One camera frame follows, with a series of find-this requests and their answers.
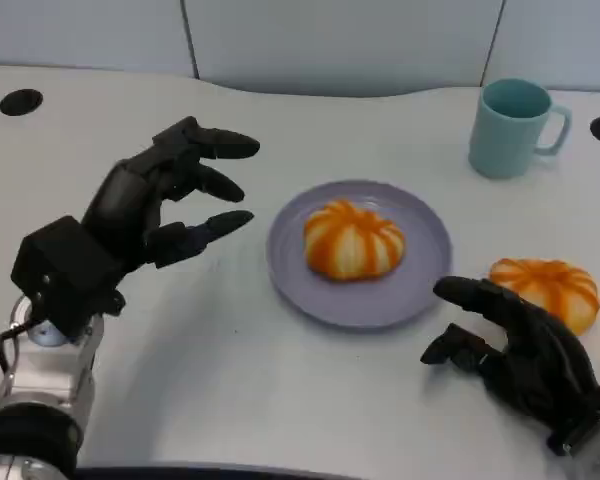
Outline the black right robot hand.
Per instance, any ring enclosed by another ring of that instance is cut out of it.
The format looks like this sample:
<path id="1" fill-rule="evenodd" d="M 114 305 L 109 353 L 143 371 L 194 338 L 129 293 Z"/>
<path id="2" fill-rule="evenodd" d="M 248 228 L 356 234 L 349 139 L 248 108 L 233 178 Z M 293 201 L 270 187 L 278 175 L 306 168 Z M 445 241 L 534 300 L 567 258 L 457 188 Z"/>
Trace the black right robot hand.
<path id="1" fill-rule="evenodd" d="M 479 376 L 486 389 L 552 431 L 600 413 L 599 384 L 584 347 L 557 318 L 489 280 L 446 276 L 433 292 L 501 327 L 507 343 L 497 350 L 455 323 L 421 356 L 426 365 L 452 363 Z"/>

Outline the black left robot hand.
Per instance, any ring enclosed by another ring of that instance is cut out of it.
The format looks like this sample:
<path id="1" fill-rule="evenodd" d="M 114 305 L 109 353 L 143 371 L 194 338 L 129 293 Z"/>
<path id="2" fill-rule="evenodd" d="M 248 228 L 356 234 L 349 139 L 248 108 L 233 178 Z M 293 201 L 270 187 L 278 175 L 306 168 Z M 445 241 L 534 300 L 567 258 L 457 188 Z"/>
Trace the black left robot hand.
<path id="1" fill-rule="evenodd" d="M 163 225 L 161 206 L 194 191 L 239 203 L 244 191 L 202 159 L 245 159 L 260 143 L 234 131 L 204 128 L 189 116 L 152 139 L 141 153 L 118 161 L 92 199 L 82 224 L 120 262 L 125 273 L 145 264 L 163 268 L 201 254 L 206 247 L 254 218 L 234 210 L 187 226 Z"/>

